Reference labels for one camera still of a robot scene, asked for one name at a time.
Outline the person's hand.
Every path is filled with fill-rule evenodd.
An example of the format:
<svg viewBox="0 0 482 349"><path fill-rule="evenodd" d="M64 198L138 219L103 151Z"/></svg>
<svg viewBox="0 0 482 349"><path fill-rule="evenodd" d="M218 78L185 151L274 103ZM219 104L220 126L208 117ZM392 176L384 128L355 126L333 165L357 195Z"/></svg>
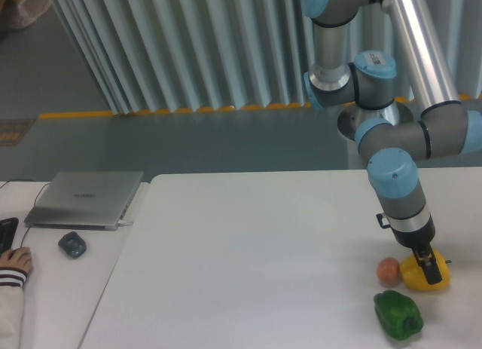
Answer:
<svg viewBox="0 0 482 349"><path fill-rule="evenodd" d="M9 249L1 254L1 269L18 271L28 276L32 270L32 253L29 247Z"/></svg>

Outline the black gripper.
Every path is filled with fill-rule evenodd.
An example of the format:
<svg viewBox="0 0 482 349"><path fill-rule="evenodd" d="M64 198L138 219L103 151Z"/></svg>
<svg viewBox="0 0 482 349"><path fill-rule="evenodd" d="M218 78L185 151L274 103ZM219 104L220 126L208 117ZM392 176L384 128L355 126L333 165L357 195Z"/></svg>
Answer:
<svg viewBox="0 0 482 349"><path fill-rule="evenodd" d="M431 241L435 236L435 226L427 222L423 227L412 232L393 230L395 239L404 247L412 249L416 264L422 269L428 285L435 285L442 281L435 253Z"/></svg>

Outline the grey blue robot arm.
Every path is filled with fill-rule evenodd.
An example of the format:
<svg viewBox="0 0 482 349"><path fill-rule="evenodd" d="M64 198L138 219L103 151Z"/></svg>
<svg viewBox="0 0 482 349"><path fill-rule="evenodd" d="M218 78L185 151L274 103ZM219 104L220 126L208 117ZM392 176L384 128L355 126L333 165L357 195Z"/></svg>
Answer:
<svg viewBox="0 0 482 349"><path fill-rule="evenodd" d="M413 251L428 284L442 280L431 248L435 236L416 162L477 151L481 115L465 110L445 61L426 0L300 0L312 21L315 59L304 76L313 106L353 102L368 117L355 129L357 151L383 212L377 217ZM401 42L419 120L392 124L395 61L379 51L347 59L348 25L360 7L379 4Z"/></svg>

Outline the white striped sleeve forearm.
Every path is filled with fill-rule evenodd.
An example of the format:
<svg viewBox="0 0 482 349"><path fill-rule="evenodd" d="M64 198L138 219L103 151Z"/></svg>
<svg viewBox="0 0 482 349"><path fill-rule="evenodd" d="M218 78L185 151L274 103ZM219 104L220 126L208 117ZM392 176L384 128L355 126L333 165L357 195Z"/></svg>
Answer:
<svg viewBox="0 0 482 349"><path fill-rule="evenodd" d="M1 348L20 345L26 278L25 271L1 268Z"/></svg>

